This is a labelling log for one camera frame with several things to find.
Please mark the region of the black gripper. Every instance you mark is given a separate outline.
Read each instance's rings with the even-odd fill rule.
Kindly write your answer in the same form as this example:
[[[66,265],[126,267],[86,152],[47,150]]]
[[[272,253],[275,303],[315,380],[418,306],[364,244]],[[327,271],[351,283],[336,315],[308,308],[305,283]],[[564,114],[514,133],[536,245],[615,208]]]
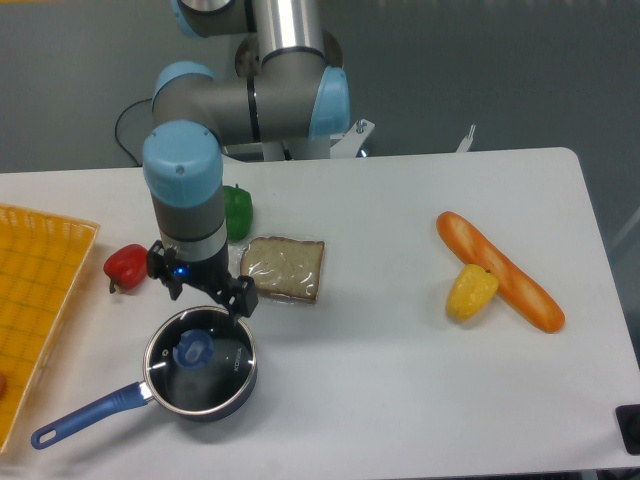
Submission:
[[[172,300],[188,285],[226,306],[233,320],[249,318],[258,305],[254,279],[245,275],[231,277],[227,244],[207,259],[188,261],[178,259],[175,249],[166,250],[157,240],[146,252],[146,270],[151,279],[159,280],[168,289]]]

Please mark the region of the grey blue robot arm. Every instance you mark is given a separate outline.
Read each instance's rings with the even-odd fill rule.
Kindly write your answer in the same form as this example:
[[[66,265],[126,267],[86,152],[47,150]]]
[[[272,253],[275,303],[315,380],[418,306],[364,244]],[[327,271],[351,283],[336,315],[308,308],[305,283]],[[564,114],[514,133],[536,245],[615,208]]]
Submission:
[[[176,1],[176,21],[198,38],[253,33],[260,70],[220,81],[181,61],[158,76],[143,174],[160,237],[147,271],[177,298],[184,286],[209,295],[231,319],[250,316],[254,282],[233,277],[223,194],[229,145],[323,139],[345,132],[350,99],[343,69],[329,64],[314,1]]]

